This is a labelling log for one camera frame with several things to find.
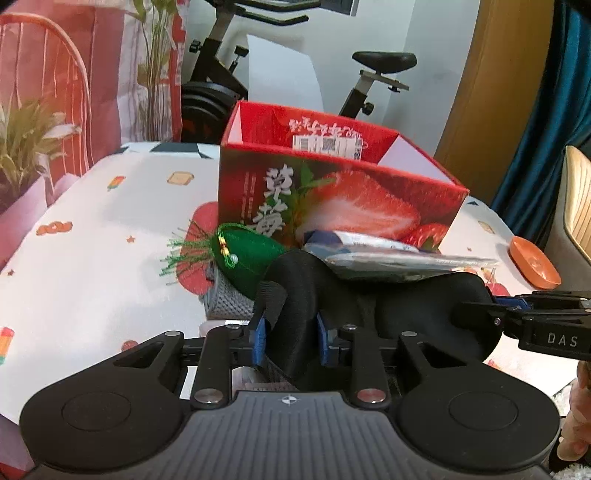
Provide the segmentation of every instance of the metal screw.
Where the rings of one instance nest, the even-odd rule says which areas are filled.
[[[195,392],[193,398],[199,403],[212,405],[220,403],[223,400],[223,393],[215,388],[202,388]]]
[[[357,393],[357,398],[363,403],[381,403],[386,400],[386,394],[377,388],[364,388]]]

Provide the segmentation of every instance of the human hand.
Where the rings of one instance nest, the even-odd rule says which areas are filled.
[[[562,442],[557,454],[560,459],[579,460],[591,443],[591,363],[579,362],[577,381],[570,390],[570,412],[562,428]]]

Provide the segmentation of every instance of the tablecloth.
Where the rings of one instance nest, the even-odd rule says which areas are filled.
[[[8,419],[18,422],[35,392],[118,353],[125,342],[170,329],[204,335],[219,324],[206,322],[196,295],[159,276],[169,238],[186,228],[195,208],[217,199],[219,148],[201,146],[211,157],[201,158],[150,152],[154,145],[131,144],[101,160],[46,212],[0,273],[0,327],[15,332],[0,366],[0,414]],[[54,221],[72,228],[37,235]],[[507,253],[511,238],[496,213],[468,197],[440,250],[499,258],[494,271],[477,273],[492,287],[527,293],[532,286]],[[506,337],[489,360],[548,395],[576,370],[572,360],[520,351]]]

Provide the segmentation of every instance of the barcode label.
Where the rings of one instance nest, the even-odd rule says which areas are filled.
[[[363,139],[361,137],[324,137],[322,135],[294,135],[294,150],[322,153],[334,157],[361,160]]]

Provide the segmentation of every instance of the white paper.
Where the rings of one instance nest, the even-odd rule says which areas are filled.
[[[453,181],[437,168],[428,158],[408,143],[403,137],[398,137],[382,159],[378,162],[381,167],[395,168],[415,175],[421,175],[434,180],[444,181],[454,185]]]
[[[268,40],[248,38],[248,99],[324,112],[310,57]]]

